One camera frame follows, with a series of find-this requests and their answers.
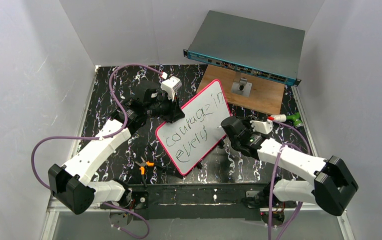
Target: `white wall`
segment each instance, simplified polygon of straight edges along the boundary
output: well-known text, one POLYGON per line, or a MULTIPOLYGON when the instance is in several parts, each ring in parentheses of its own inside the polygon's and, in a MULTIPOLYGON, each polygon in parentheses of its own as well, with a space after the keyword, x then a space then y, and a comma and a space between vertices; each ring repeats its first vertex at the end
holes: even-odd
POLYGON ((299 78, 318 152, 340 156, 360 186, 348 207, 356 238, 382 239, 382 1, 326 0, 299 78))
MULTIPOLYGON (((0 0, 0 239, 39 239, 49 191, 30 153, 44 137, 77 133, 93 70, 58 0, 0 0)), ((71 144, 38 149, 45 182, 71 144)))
POLYGON ((95 65, 189 64, 208 10, 308 30, 324 0, 60 0, 95 65))

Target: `black marble surface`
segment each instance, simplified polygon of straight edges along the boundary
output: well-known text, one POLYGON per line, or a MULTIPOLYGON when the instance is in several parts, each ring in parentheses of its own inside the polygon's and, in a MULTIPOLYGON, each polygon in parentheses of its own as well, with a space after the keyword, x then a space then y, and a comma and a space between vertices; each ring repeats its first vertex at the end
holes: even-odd
MULTIPOLYGON (((97 72, 82 132, 83 136, 95 136, 116 109, 108 90, 108 78, 114 68, 100 67, 97 72)), ((180 88, 179 95, 180 105, 183 105, 196 94, 207 65, 160 65, 156 68, 181 79, 183 86, 180 88)), ((119 96, 128 97, 133 94, 131 89, 143 79, 154 82, 162 81, 152 71, 130 66, 117 73, 114 89, 119 96)), ((261 120, 265 120, 267 117, 264 113, 232 104, 229 104, 229 108, 231 113, 236 116, 254 115, 261 120)), ((285 86, 281 113, 292 115, 297 111, 292 90, 285 86)), ((217 147, 202 160, 202 169, 194 168, 186 177, 179 178, 180 175, 174 170, 173 163, 164 153, 154 135, 155 129, 162 122, 158 118, 149 119, 144 127, 140 128, 128 142, 123 143, 116 153, 112 154, 101 165, 95 173, 93 181, 109 181, 113 178, 120 178, 129 184, 140 184, 139 167, 134 164, 134 161, 141 156, 172 169, 163 172, 156 167, 147 168, 145 178, 148 184, 267 183, 270 181, 273 165, 241 155, 230 147, 227 138, 225 140, 227 146, 224 149, 217 147), (154 152, 146 147, 148 143, 151 143, 154 152)), ((305 136, 303 128, 300 128, 300 131, 305 136)), ((307 152, 302 140, 288 128, 275 125, 270 136, 281 143, 293 143, 307 152)), ((79 149, 82 149, 86 144, 86 141, 81 142, 79 149)), ((289 180, 297 178, 296 175, 281 169, 278 169, 277 175, 289 180)))

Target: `floor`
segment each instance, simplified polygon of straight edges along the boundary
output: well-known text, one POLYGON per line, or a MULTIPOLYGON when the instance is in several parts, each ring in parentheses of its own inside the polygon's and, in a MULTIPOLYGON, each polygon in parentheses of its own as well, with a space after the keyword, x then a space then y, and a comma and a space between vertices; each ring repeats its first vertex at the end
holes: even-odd
MULTIPOLYGON (((207 65, 160 65, 156 68, 181 79, 183 86, 180 89, 180 105, 183 105, 196 94, 207 65)), ((114 67, 98 69, 82 132, 83 136, 95 136, 116 109, 108 90, 108 78, 113 70, 114 67)), ((161 82, 161 78, 155 73, 137 66, 130 66, 117 73, 114 89, 120 96, 128 97, 131 95, 133 87, 143 79, 161 82)), ((254 115, 261 120, 265 120, 267 117, 263 113, 232 104, 229 104, 229 108, 231 113, 236 116, 254 115)), ((296 112, 298 112, 298 108, 292 90, 285 86, 281 113, 292 115, 296 112)), ((149 168, 145 175, 148 184, 267 183, 270 181, 273 168, 271 164, 242 156, 230 148, 227 140, 225 140, 227 147, 215 148, 202 160, 202 169, 195 168, 187 176, 180 177, 154 135, 155 129, 162 122, 157 118, 147 121, 147 124, 140 128, 128 142, 117 149, 117 153, 112 154, 101 165, 93 180, 109 181, 119 178, 129 184, 141 184, 139 167, 134 164, 134 160, 142 156, 147 160, 171 168, 167 172, 162 172, 156 167, 149 168), (153 146, 154 152, 147 147, 148 143, 153 146)), ((306 135, 303 127, 300 128, 300 131, 304 136, 306 135)), ((302 140, 288 128, 276 125, 270 135, 281 143, 293 143, 307 152, 302 140)), ((81 149, 85 145, 86 141, 81 142, 79 148, 81 149)), ((289 180, 297 178, 296 175, 281 169, 277 171, 277 175, 289 180)))
MULTIPOLYGON (((61 212, 54 231, 54 240, 132 240, 131 236, 110 227, 108 212, 84 212, 74 215, 61 212)), ((151 231, 146 240, 243 240, 267 239, 267 228, 259 221, 243 219, 150 219, 151 231)), ((144 235, 145 224, 132 221, 125 227, 136 235, 144 235)), ((273 229, 276 238, 280 228, 273 229)), ((318 211, 301 211, 283 234, 282 240, 343 240, 344 237, 335 216, 318 211)))

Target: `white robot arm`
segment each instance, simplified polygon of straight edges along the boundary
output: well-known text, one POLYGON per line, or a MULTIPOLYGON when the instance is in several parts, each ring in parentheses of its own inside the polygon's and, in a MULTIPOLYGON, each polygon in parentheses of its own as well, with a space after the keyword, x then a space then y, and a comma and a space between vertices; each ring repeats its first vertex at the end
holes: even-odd
MULTIPOLYGON (((282 144, 267 136, 273 129, 272 121, 262 122, 231 116, 222 121, 221 127, 229 137, 233 149, 245 156, 275 164, 282 144)), ((286 146, 282 149, 278 166, 304 180, 281 179, 275 182, 275 202, 317 204, 326 212, 340 216, 359 188, 344 161, 336 156, 327 160, 286 146)), ((269 192, 270 189, 263 191, 265 202, 269 192)))
POLYGON ((51 194, 75 214, 81 214, 93 203, 120 201, 128 192, 126 184, 116 180, 91 182, 92 176, 123 142, 145 125, 147 118, 161 117, 173 123, 185 117, 176 98, 181 86, 176 77, 163 81, 161 87, 142 80, 135 95, 123 102, 128 118, 126 128, 113 137, 102 137, 122 127, 124 116, 116 111, 96 135, 100 140, 88 143, 61 167, 54 164, 48 170, 51 194))

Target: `whiteboard red frame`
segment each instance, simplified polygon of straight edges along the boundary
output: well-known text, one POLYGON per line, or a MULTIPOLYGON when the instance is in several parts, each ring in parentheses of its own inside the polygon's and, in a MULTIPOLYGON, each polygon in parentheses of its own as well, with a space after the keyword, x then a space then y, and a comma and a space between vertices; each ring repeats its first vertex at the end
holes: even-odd
MULTIPOLYGON (((218 80, 218 79, 214 79, 213 81, 211 81, 207 86, 205 86, 199 93, 197 93, 195 96, 193 96, 188 102, 186 102, 182 107, 181 109, 184 109, 188 104, 190 104, 194 99, 196 99, 203 91, 205 91, 205 89, 207 89, 208 87, 210 87, 213 83, 215 82, 218 82, 219 85, 220 85, 220 89, 222 90, 222 95, 223 95, 223 99, 225 100, 225 103, 226 103, 226 107, 228 108, 228 112, 229 112, 229 115, 231 115, 230 113, 230 109, 228 107, 228 101, 226 101, 226 96, 225 96, 225 92, 223 91, 223 87, 222 87, 222 83, 218 80)), ((203 158, 205 158, 205 156, 211 152, 211 150, 213 150, 213 148, 215 148, 217 146, 217 144, 219 144, 220 140, 223 139, 225 136, 226 136, 226 133, 223 135, 223 137, 221 139, 219 139, 216 144, 214 144, 203 156, 201 159, 199 159, 192 167, 190 170, 188 170, 187 172, 183 173, 180 171, 180 169, 177 167, 175 161, 173 160, 172 156, 170 155, 170 153, 166 150, 166 147, 164 146, 163 142, 161 141, 161 139, 158 137, 158 130, 163 127, 164 125, 166 124, 166 122, 163 122, 160 126, 158 126, 158 128, 155 130, 155 136, 157 137, 159 143, 161 143, 161 146, 163 147, 163 149, 166 151, 167 155, 169 156, 170 160, 172 161, 172 163, 175 165, 176 169, 178 170, 178 172, 182 175, 182 176, 185 176, 187 175, 197 164, 200 160, 202 160, 203 158)))

